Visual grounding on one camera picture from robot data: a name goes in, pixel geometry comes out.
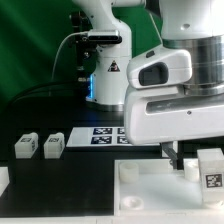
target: blue light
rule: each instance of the blue light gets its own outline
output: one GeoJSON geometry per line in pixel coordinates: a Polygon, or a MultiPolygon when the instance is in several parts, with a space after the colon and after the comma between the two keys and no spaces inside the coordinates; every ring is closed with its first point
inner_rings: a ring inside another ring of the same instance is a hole
{"type": "Polygon", "coordinates": [[[93,75],[90,75],[89,78],[89,96],[88,98],[92,99],[93,98],[93,75]]]}

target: small white block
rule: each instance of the small white block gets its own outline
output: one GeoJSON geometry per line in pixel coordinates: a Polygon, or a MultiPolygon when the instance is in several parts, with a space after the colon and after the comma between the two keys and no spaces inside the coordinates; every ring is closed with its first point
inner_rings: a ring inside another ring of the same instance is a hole
{"type": "Polygon", "coordinates": [[[59,159],[65,148],[64,135],[57,133],[50,135],[44,143],[44,157],[45,159],[59,159]]]}
{"type": "Polygon", "coordinates": [[[198,150],[204,203],[224,201],[224,156],[221,149],[198,150]]]}
{"type": "Polygon", "coordinates": [[[17,159],[30,159],[38,148],[37,133],[23,135],[15,144],[15,153],[17,159]]]}
{"type": "Polygon", "coordinates": [[[9,172],[7,167],[0,167],[0,196],[9,184],[9,172]]]}

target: black table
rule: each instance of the black table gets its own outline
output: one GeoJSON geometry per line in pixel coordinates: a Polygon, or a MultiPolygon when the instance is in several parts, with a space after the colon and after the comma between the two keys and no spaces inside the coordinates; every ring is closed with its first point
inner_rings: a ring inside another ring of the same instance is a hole
{"type": "MultiPolygon", "coordinates": [[[[8,166],[10,184],[0,198],[0,217],[113,215],[114,161],[160,158],[159,146],[65,148],[58,160],[44,159],[43,144],[62,132],[67,143],[73,127],[123,126],[122,112],[86,107],[79,97],[29,97],[0,117],[0,166],[8,166]],[[32,159],[16,159],[14,144],[36,132],[39,148],[32,159]]],[[[196,149],[222,147],[222,138],[180,142],[185,157],[196,149]]]]}

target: green backdrop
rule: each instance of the green backdrop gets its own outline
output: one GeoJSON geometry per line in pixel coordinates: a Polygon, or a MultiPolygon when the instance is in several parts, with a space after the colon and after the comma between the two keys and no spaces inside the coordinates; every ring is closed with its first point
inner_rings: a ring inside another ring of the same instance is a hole
{"type": "MultiPolygon", "coordinates": [[[[72,33],[69,15],[78,10],[71,0],[0,0],[0,111],[19,92],[51,80],[57,49],[72,33]]],[[[133,56],[159,44],[143,7],[113,12],[132,29],[133,56]]],[[[75,57],[75,48],[65,45],[56,81],[74,77],[75,57]]]]}

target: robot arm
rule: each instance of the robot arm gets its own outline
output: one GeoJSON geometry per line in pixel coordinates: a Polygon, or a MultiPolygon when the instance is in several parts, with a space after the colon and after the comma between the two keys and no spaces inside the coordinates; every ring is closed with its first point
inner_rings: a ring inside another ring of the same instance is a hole
{"type": "Polygon", "coordinates": [[[89,18],[93,30],[88,39],[97,41],[96,69],[90,77],[90,95],[87,103],[105,111],[123,111],[128,86],[127,65],[132,57],[130,28],[116,19],[112,7],[137,6],[145,0],[72,0],[89,18]],[[102,42],[118,39],[116,44],[102,42]]]}
{"type": "Polygon", "coordinates": [[[159,5],[163,44],[128,65],[127,139],[141,145],[223,136],[224,1],[159,5]]]}

